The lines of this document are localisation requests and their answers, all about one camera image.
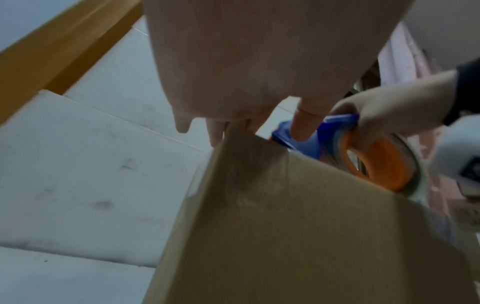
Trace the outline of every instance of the white tile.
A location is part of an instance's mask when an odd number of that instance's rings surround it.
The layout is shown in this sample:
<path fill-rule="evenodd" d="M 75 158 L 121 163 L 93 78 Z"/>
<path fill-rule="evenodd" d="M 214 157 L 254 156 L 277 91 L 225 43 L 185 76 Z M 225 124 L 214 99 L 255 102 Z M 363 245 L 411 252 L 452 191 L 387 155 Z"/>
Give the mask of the white tile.
<path fill-rule="evenodd" d="M 276 107 L 268 120 L 263 124 L 263 126 L 258 130 L 256 134 L 260 137 L 267 139 L 281 122 L 286 120 L 292 120 L 293 116 L 293 113 Z"/>
<path fill-rule="evenodd" d="M 134 29 L 139 30 L 140 32 L 144 33 L 145 35 L 149 34 L 149 28 L 147 26 L 147 19 L 145 16 L 142 16 L 134 25 Z"/>
<path fill-rule="evenodd" d="M 278 105 L 280 108 L 289 111 L 290 113 L 295 113 L 295 110 L 297 109 L 297 105 L 300 102 L 299 97 L 288 97 L 280 102 Z"/>
<path fill-rule="evenodd" d="M 203 119 L 187 134 L 175 129 L 170 104 L 160 85 L 148 36 L 133 29 L 93 66 L 65 96 L 210 151 Z"/>
<path fill-rule="evenodd" d="M 154 270 L 0 247 L 0 303 L 141 304 Z"/>
<path fill-rule="evenodd" d="M 205 155 L 42 91 L 0 128 L 0 245 L 155 265 Z"/>

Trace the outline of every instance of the wooden edge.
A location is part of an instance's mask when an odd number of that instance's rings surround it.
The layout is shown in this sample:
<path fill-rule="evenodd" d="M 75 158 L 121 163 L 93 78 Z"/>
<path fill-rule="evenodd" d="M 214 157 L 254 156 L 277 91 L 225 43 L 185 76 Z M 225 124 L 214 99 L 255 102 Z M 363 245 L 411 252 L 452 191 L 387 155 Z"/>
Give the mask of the wooden edge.
<path fill-rule="evenodd" d="M 42 89 L 63 94 L 142 14 L 142 0 L 83 0 L 1 52 L 0 124 Z"/>

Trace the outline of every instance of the wall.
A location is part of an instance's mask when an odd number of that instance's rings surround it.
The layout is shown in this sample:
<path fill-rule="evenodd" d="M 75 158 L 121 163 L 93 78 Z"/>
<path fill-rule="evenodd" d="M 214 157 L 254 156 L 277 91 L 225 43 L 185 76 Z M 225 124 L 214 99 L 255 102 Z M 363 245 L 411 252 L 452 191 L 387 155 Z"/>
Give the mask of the wall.
<path fill-rule="evenodd" d="M 405 23 L 444 69 L 480 57 L 479 0 L 417 0 Z"/>
<path fill-rule="evenodd" d="M 0 51 L 80 0 L 1 0 Z"/>

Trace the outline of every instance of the black sleeve cuff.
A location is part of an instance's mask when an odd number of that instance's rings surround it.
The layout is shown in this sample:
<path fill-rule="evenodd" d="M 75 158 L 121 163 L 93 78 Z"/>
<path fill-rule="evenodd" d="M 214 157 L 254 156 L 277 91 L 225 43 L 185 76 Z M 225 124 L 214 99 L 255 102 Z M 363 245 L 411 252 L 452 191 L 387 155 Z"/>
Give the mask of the black sleeve cuff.
<path fill-rule="evenodd" d="M 451 125 L 465 114 L 480 113 L 480 58 L 457 67 L 455 102 L 443 120 Z"/>

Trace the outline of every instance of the hand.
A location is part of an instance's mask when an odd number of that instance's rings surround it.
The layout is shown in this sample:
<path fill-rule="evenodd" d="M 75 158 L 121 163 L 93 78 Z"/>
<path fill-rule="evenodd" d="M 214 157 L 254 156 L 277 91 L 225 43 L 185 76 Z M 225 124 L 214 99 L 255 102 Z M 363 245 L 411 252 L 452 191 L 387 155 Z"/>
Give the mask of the hand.
<path fill-rule="evenodd" d="M 358 113 L 353 145 L 362 149 L 388 133 L 406 136 L 442 125 L 455 101 L 456 71 L 350 96 L 331 115 Z"/>
<path fill-rule="evenodd" d="M 291 134 L 308 139 L 412 2 L 145 0 L 144 11 L 177 130 L 205 117 L 214 146 L 227 128 L 255 132 L 288 96 L 301 97 Z"/>

